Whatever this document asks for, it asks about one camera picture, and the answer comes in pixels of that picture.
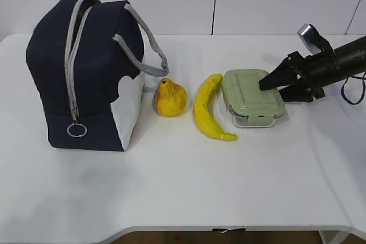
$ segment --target white bag panel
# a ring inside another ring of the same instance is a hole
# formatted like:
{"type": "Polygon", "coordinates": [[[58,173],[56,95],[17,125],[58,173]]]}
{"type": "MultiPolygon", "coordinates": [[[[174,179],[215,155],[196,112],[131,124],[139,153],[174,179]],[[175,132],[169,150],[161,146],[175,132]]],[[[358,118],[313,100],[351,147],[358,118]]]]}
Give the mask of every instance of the white bag panel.
{"type": "Polygon", "coordinates": [[[110,104],[118,136],[124,150],[128,147],[133,128],[140,113],[144,83],[145,74],[143,72],[140,72],[134,79],[129,76],[122,77],[118,83],[119,97],[110,104]]]}

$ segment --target green lid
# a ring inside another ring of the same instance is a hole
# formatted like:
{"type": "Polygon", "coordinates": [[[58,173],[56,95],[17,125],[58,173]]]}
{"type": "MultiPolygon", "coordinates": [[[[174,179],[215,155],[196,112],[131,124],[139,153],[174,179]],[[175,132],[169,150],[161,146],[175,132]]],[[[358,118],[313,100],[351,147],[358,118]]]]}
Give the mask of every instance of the green lid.
{"type": "Polygon", "coordinates": [[[248,119],[248,126],[269,126],[285,112],[285,103],[277,89],[262,91],[259,80],[267,71],[248,69],[227,71],[222,79],[226,108],[248,119]]]}

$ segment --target yellow banana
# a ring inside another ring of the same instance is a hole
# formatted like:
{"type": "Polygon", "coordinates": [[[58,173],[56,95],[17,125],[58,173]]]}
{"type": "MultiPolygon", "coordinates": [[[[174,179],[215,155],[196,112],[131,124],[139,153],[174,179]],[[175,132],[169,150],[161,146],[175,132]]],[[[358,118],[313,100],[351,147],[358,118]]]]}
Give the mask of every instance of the yellow banana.
{"type": "Polygon", "coordinates": [[[220,88],[221,80],[222,74],[213,74],[201,85],[194,100],[193,118],[200,131],[208,137],[232,141],[236,135],[225,132],[209,111],[210,101],[220,88]]]}

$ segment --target banana tip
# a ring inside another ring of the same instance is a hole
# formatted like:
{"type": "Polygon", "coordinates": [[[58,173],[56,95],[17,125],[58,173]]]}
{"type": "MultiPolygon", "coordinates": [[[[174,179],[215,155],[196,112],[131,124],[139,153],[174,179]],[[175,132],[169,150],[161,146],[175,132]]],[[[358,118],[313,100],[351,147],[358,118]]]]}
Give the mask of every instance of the banana tip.
{"type": "Polygon", "coordinates": [[[231,134],[231,133],[224,133],[221,136],[221,139],[225,140],[225,141],[234,141],[234,140],[236,140],[236,138],[237,138],[236,134],[231,134]]]}

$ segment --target gray strap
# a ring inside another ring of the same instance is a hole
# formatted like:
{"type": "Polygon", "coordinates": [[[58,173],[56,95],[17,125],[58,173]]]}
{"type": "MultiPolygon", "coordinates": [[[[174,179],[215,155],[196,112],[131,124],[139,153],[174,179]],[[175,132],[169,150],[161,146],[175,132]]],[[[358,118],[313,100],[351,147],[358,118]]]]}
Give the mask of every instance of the gray strap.
{"type": "Polygon", "coordinates": [[[121,37],[119,34],[115,34],[113,37],[113,40],[115,40],[121,47],[121,49],[125,52],[127,57],[130,59],[130,61],[133,63],[133,65],[136,66],[139,70],[143,71],[144,73],[147,73],[149,75],[152,75],[154,77],[164,77],[168,74],[169,68],[168,68],[168,61],[166,59],[166,56],[164,52],[159,47],[158,43],[155,40],[155,37],[153,33],[150,31],[149,27],[146,25],[144,20],[138,15],[138,13],[135,11],[134,8],[132,8],[131,5],[128,3],[125,5],[125,9],[130,12],[130,14],[136,19],[137,23],[142,27],[142,29],[146,32],[149,38],[149,43],[151,46],[151,49],[155,53],[157,53],[161,58],[161,67],[162,69],[149,66],[146,64],[143,64],[142,62],[138,61],[135,55],[130,50],[129,46],[127,45],[126,41],[121,37]]]}

